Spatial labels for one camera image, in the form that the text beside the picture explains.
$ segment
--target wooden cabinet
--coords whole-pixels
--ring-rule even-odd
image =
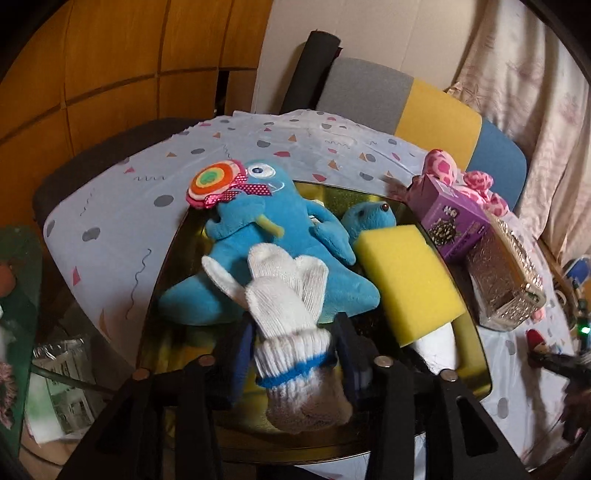
[[[107,137],[154,118],[209,118],[216,97],[226,113],[250,110],[271,5],[67,1],[0,81],[0,170],[10,178],[2,196],[14,199],[0,225],[32,223],[40,181]]]

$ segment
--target purple box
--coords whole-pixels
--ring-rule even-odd
[[[412,186],[407,205],[449,262],[464,258],[490,225],[476,202],[429,175]]]

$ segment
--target blue stuffed animal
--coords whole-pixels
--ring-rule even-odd
[[[349,243],[353,245],[364,230],[396,226],[396,217],[386,202],[362,202],[347,210],[341,223],[349,234]]]
[[[355,255],[349,235],[338,219],[322,205],[303,199],[281,168],[262,161],[250,162],[245,167],[248,183],[266,184],[271,196],[241,193],[230,202],[218,203],[219,221],[208,220],[205,226],[207,236],[215,242],[209,256],[245,286],[251,280],[246,263],[251,246],[274,243],[292,257],[311,255],[328,266],[320,323],[332,322],[338,312],[353,316],[376,308],[378,289],[341,263],[354,264]],[[282,227],[284,235],[279,238],[261,228],[257,224],[261,215]],[[314,225],[311,215],[321,223]],[[243,312],[203,270],[167,290],[158,308],[167,319],[185,325],[232,322]]]

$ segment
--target pink stuffed toy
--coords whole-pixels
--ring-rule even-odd
[[[456,161],[445,150],[431,150],[425,156],[423,175],[432,175],[451,187],[457,179]]]
[[[465,185],[457,183],[458,173],[463,176]],[[453,187],[495,216],[501,217],[509,211],[507,202],[499,194],[489,191],[493,178],[488,173],[475,170],[462,174],[453,157],[445,150],[431,150],[425,156],[423,174]]]

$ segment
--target beige curtain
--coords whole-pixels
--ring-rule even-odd
[[[563,264],[591,251],[589,84],[519,0],[489,0],[449,93],[507,134],[529,173],[517,214]]]

